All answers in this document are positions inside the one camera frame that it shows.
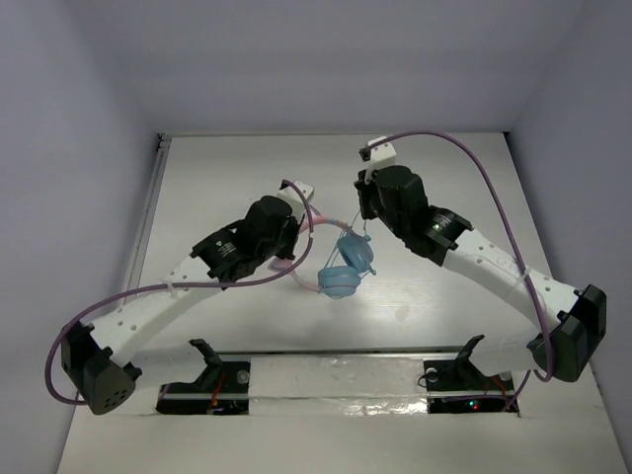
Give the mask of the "blue pink cat-ear headphones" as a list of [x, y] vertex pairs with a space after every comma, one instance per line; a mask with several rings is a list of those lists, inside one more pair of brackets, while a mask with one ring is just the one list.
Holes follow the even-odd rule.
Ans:
[[372, 267], [374, 253], [370, 247], [371, 237], [366, 232], [366, 222], [362, 232], [354, 229], [359, 213], [351, 222], [321, 214], [315, 208], [313, 224], [315, 226], [333, 226], [341, 230], [332, 252], [324, 266], [317, 273], [315, 282], [302, 278], [296, 271], [288, 274], [304, 289], [323, 294], [330, 299], [343, 299], [353, 296], [367, 275], [374, 275]]

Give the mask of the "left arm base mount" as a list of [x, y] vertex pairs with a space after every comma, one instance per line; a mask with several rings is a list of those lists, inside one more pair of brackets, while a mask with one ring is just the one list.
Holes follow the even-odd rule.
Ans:
[[189, 345], [201, 355], [203, 369], [193, 381], [160, 387], [156, 411], [161, 415], [240, 416], [249, 414], [249, 360], [223, 360], [204, 340]]

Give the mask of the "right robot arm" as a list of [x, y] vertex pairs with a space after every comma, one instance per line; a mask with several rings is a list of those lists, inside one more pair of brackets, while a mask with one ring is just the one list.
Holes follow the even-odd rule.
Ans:
[[457, 213], [431, 205], [408, 167], [362, 170], [355, 181], [360, 213], [379, 219], [413, 254], [466, 277], [524, 316], [531, 329], [500, 339], [471, 338], [455, 373], [477, 388], [492, 375], [540, 368], [575, 382], [606, 333], [606, 294], [582, 289], [518, 264]]

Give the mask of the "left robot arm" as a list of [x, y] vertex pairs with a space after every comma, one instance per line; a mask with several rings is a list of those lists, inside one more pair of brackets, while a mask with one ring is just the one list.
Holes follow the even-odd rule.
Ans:
[[306, 202], [291, 189], [264, 196], [246, 216], [211, 233], [166, 277], [124, 295], [125, 305], [61, 333], [61, 366], [84, 404], [105, 415], [124, 403], [143, 370], [135, 356], [177, 318], [221, 291], [254, 286], [273, 257], [293, 259]]

